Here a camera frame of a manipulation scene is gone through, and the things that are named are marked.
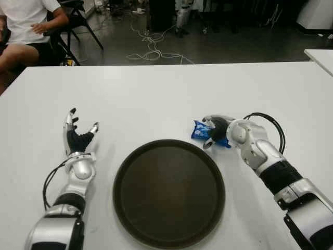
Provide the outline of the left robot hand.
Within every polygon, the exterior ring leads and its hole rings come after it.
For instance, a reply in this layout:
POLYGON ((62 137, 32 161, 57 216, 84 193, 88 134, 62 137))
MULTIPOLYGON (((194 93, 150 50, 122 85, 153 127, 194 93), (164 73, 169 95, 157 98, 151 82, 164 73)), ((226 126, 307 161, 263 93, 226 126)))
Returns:
POLYGON ((99 131, 99 123, 93 124, 92 128, 84 134, 78 134, 76 132, 77 125, 75 123, 79 120, 78 117, 74 117, 76 108, 72 108, 65 117, 63 124, 63 143, 65 147, 65 153, 70 156, 73 153, 84 153, 90 142, 93 140, 95 134, 99 131))

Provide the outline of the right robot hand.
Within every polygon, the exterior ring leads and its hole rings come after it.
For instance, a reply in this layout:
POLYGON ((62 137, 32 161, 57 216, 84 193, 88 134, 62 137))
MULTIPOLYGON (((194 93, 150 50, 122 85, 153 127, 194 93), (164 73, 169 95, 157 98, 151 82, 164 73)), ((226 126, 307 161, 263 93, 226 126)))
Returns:
POLYGON ((203 149, 208 149, 217 141, 226 138, 228 126, 235 118, 224 115, 208 115, 203 117, 202 122, 212 128, 210 137, 204 142, 203 149))

